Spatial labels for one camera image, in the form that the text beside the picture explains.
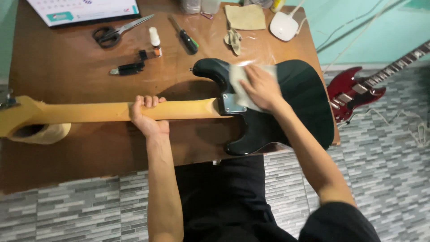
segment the black guitar body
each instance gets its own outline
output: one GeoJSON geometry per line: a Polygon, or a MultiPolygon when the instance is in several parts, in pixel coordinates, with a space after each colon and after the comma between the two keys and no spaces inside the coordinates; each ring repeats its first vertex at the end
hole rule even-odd
{"type": "MultiPolygon", "coordinates": [[[[328,149],[334,139],[335,127],[324,85],[309,64],[288,60],[276,65],[282,96],[293,108],[310,133],[328,149]]],[[[276,119],[267,113],[247,109],[246,112],[227,113],[223,94],[235,93],[229,81],[230,64],[214,58],[201,59],[193,67],[193,74],[215,81],[221,89],[218,98],[222,116],[241,116],[245,120],[243,136],[226,145],[230,155],[247,155],[263,146],[279,142],[291,146],[276,119]]]]}

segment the hand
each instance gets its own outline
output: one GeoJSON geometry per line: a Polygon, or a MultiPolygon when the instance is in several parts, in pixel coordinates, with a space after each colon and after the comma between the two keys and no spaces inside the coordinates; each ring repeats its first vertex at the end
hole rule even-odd
{"type": "Polygon", "coordinates": [[[132,123],[142,131],[143,135],[148,139],[150,137],[169,136],[169,122],[166,120],[155,121],[141,112],[141,106],[150,108],[156,107],[158,103],[164,102],[164,97],[157,96],[136,96],[136,101],[132,108],[132,123]]]}
{"type": "Polygon", "coordinates": [[[261,109],[273,111],[277,102],[284,100],[279,84],[267,72],[256,65],[243,67],[248,75],[249,83],[239,80],[251,100],[261,109]]]}

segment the red guitar body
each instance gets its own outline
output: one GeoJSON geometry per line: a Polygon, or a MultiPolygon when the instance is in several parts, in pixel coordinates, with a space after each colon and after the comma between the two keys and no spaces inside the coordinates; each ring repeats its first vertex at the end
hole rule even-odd
{"type": "Polygon", "coordinates": [[[365,86],[365,78],[354,78],[354,75],[361,69],[361,66],[353,67],[338,74],[327,87],[330,104],[337,123],[348,120],[355,108],[374,102],[385,94],[385,87],[368,88],[363,94],[353,89],[357,84],[365,86]],[[342,94],[346,94],[352,100],[349,102],[346,102],[345,98],[341,100],[342,94]]]}

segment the calendar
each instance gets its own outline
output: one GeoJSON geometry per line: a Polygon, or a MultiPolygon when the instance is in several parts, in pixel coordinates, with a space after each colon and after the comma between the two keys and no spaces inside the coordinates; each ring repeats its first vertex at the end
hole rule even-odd
{"type": "Polygon", "coordinates": [[[139,14],[136,0],[27,0],[51,27],[139,14]]]}

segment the cleaning cloth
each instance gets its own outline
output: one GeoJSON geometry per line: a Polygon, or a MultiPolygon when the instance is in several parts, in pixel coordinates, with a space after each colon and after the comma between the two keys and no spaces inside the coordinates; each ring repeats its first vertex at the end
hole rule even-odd
{"type": "Polygon", "coordinates": [[[230,27],[238,30],[266,29],[266,18],[259,4],[243,7],[225,6],[225,15],[230,27]]]}
{"type": "MultiPolygon", "coordinates": [[[[259,65],[259,67],[267,71],[273,77],[274,80],[278,80],[278,76],[276,74],[276,65],[259,65]]],[[[251,100],[251,98],[246,93],[245,89],[240,84],[239,82],[240,79],[249,83],[248,75],[246,74],[242,66],[230,65],[229,78],[230,78],[230,84],[237,94],[236,96],[237,99],[235,100],[235,102],[238,105],[245,106],[259,112],[265,112],[263,109],[259,108],[251,100]]]]}
{"type": "Polygon", "coordinates": [[[228,33],[224,36],[225,43],[231,45],[236,55],[240,55],[241,40],[242,40],[242,36],[234,28],[231,28],[228,31],[228,33]]]}

